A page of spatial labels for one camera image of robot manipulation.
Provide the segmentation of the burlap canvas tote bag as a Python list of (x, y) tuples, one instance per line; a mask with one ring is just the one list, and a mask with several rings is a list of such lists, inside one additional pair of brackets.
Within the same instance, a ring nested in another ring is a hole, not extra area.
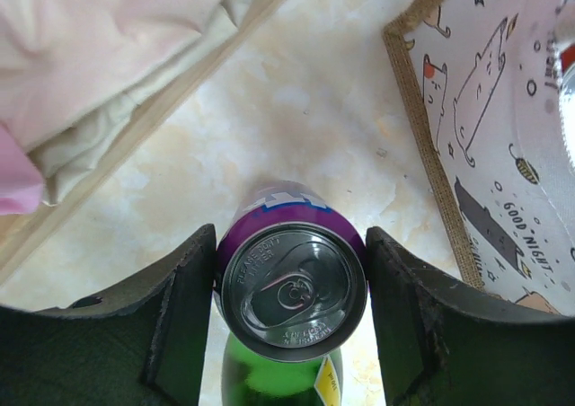
[(413, 0), (385, 46), (465, 283), (574, 313), (574, 0)]

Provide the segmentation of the purple Fanta can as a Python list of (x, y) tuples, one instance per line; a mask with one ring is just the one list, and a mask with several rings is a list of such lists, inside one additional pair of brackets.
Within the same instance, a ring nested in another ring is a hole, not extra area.
[(356, 228), (295, 181), (247, 191), (217, 246), (215, 298), (235, 337), (279, 362), (331, 353), (367, 304), (367, 250)]

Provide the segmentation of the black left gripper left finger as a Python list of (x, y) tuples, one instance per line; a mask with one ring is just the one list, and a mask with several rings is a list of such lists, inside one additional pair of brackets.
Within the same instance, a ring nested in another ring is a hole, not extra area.
[(215, 228), (203, 225), (67, 308), (3, 308), (2, 404), (197, 404), (215, 265)]

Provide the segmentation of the green Perrier glass bottle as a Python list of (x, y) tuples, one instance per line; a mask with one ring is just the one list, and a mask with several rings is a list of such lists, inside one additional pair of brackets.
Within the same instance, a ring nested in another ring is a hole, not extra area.
[(228, 336), (221, 376), (224, 405), (340, 405), (342, 388), (340, 349), (310, 361), (283, 363)]

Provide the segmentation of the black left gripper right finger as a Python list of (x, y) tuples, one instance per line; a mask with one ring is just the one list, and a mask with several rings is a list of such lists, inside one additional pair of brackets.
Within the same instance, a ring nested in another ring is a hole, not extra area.
[(572, 405), (574, 321), (495, 298), (367, 230), (389, 405)]

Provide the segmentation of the red Coca-Cola can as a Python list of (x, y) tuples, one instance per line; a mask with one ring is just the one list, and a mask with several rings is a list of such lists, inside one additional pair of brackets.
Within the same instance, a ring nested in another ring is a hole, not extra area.
[(574, 63), (562, 70), (561, 88), (559, 91), (558, 104), (564, 114), (574, 108)]

